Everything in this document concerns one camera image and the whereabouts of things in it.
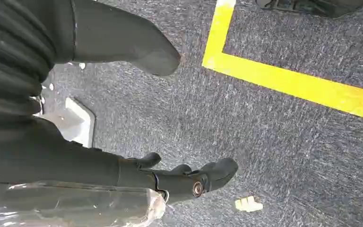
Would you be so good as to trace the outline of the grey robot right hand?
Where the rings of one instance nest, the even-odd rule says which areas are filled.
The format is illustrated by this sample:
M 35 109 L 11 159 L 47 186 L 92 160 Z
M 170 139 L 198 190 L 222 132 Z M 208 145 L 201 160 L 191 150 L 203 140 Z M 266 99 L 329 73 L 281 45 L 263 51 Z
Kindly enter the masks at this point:
M 41 84 L 58 63 L 126 61 L 169 76 L 180 55 L 149 20 L 93 0 L 0 0 L 0 195 L 11 184 L 79 183 L 169 193 L 171 203 L 224 187 L 237 163 L 154 170 L 157 153 L 124 158 L 67 141 L 36 117 Z

